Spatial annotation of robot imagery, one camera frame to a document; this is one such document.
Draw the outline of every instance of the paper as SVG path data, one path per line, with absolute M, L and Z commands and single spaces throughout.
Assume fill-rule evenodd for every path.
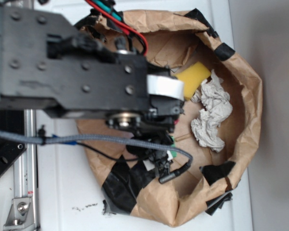
M 191 126 L 201 147 L 209 147 L 219 153 L 225 147 L 225 142 L 217 137 L 217 127 L 230 116 L 233 108 L 229 102 L 230 95 L 224 91 L 214 70 L 211 79 L 209 83 L 205 79 L 201 83 L 201 94 L 197 91 L 192 97 L 194 103 L 201 100 L 206 110 L 200 110 L 199 117 L 192 121 Z

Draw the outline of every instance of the black clip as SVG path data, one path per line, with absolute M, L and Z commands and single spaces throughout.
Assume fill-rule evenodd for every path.
M 42 138 L 43 142 L 42 142 L 42 146 L 46 144 L 46 130 L 44 129 L 45 125 L 42 125 L 41 128 L 38 130 L 38 137 Z

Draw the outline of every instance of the metal bracket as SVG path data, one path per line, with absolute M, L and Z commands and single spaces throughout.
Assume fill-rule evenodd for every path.
M 31 197 L 14 198 L 3 230 L 28 231 L 35 228 Z
M 36 134 L 35 112 L 25 111 L 25 134 Z M 30 144 L 14 163 L 14 199 L 3 230 L 35 231 L 39 228 L 36 146 Z

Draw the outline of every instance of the red wire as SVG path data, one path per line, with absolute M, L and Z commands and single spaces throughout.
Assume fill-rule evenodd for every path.
M 148 52 L 148 42 L 146 41 L 145 37 L 140 34 L 138 31 L 134 30 L 133 28 L 131 28 L 130 26 L 118 21 L 116 18 L 114 18 L 113 16 L 111 16 L 110 14 L 108 14 L 107 12 L 105 12 L 103 9 L 101 9 L 98 5 L 96 5 L 95 3 L 93 3 L 90 0 L 85 0 L 89 5 L 91 5 L 92 7 L 94 7 L 96 10 L 98 10 L 100 13 L 102 13 L 104 16 L 106 16 L 107 18 L 111 19 L 113 22 L 115 22 L 123 31 L 124 34 L 129 35 L 129 32 L 133 32 L 134 34 L 138 35 L 145 44 L 144 47 L 144 56 L 147 54 Z

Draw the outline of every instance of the gray wall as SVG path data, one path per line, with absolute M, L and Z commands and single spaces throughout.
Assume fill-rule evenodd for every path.
M 255 231 L 289 230 L 289 0 L 229 0 L 235 49 L 263 79 L 259 150 L 249 167 Z

